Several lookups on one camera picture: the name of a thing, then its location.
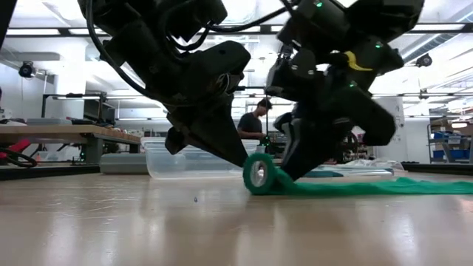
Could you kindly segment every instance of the workbench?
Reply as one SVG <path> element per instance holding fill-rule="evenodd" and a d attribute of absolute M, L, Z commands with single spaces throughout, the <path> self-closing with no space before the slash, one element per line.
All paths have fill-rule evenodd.
<path fill-rule="evenodd" d="M 2 126 L 0 143 L 17 143 L 28 139 L 31 143 L 80 143 L 83 144 L 87 164 L 99 164 L 103 142 L 129 145 L 130 153 L 140 152 L 140 138 L 117 130 L 92 125 L 63 126 Z"/>
<path fill-rule="evenodd" d="M 240 178 L 100 174 L 0 191 L 2 266 L 473 265 L 471 196 L 252 197 Z"/>

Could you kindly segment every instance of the ceiling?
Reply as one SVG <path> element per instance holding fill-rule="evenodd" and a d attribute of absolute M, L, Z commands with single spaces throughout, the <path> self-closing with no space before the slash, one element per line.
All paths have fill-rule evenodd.
<path fill-rule="evenodd" d="M 348 6 L 355 0 L 339 0 Z M 244 24 L 260 18 L 280 7 L 280 0 L 224 0 L 228 9 L 226 24 Z M 472 0 L 426 0 L 421 22 L 455 22 L 467 17 L 473 10 Z M 288 14 L 282 14 L 266 24 L 284 24 Z M 85 27 L 76 0 L 18 0 L 10 27 Z M 398 48 L 402 55 L 409 55 L 438 35 L 403 35 L 394 40 L 391 46 Z M 228 36 L 209 36 L 201 49 L 208 49 Z M 252 54 L 252 60 L 246 67 L 245 80 L 241 85 L 264 86 L 269 68 L 276 59 L 279 42 L 274 35 L 237 36 L 238 41 Z M 473 52 L 471 51 L 473 35 L 456 35 L 444 44 L 438 45 L 429 54 L 433 65 L 427 68 L 404 67 L 377 78 L 370 91 L 373 93 L 419 92 L 429 88 L 429 92 L 456 92 L 466 90 L 464 86 L 473 78 Z M 47 58 L 35 61 L 35 65 L 51 73 L 59 74 L 64 64 L 82 64 L 87 73 L 87 91 L 107 92 L 109 95 L 138 95 L 124 83 L 118 75 L 104 62 L 93 61 L 98 51 L 89 38 L 7 38 L 0 60 L 13 64 L 25 60 L 21 55 L 27 53 L 54 52 L 61 60 Z M 432 98 L 427 103 L 437 108 L 455 98 Z M 418 98 L 404 98 L 406 108 L 412 112 L 419 104 Z M 143 101 L 123 101 L 122 108 L 150 108 L 154 103 Z M 278 106 L 283 110 L 290 107 Z"/>

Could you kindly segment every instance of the table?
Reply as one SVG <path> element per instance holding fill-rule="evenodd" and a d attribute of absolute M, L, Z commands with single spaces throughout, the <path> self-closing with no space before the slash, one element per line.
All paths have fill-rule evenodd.
<path fill-rule="evenodd" d="M 31 143 L 81 143 L 86 163 L 98 164 L 103 142 L 128 144 L 130 153 L 140 151 L 140 138 L 113 129 L 91 125 L 2 126 L 0 143 L 17 143 L 27 138 Z"/>
<path fill-rule="evenodd" d="M 0 191 L 2 266 L 473 265 L 470 196 L 252 197 L 239 178 L 100 174 Z"/>

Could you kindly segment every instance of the black shirt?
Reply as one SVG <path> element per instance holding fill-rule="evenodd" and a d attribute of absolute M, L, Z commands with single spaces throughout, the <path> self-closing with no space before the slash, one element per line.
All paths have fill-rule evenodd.
<path fill-rule="evenodd" d="M 238 122 L 238 129 L 250 133 L 262 133 L 261 120 L 253 115 L 247 113 L 240 118 Z"/>

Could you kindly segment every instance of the clear plastic bin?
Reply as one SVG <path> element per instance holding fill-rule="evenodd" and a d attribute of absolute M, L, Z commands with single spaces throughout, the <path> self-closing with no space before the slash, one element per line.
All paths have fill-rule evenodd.
<path fill-rule="evenodd" d="M 38 162 L 62 162 L 67 159 L 65 151 L 38 151 L 35 160 Z"/>
<path fill-rule="evenodd" d="M 242 169 L 217 156 L 193 146 L 176 155 L 169 154 L 164 137 L 143 137 L 146 166 L 155 179 L 241 177 Z M 248 154 L 253 154 L 258 140 L 243 140 Z"/>

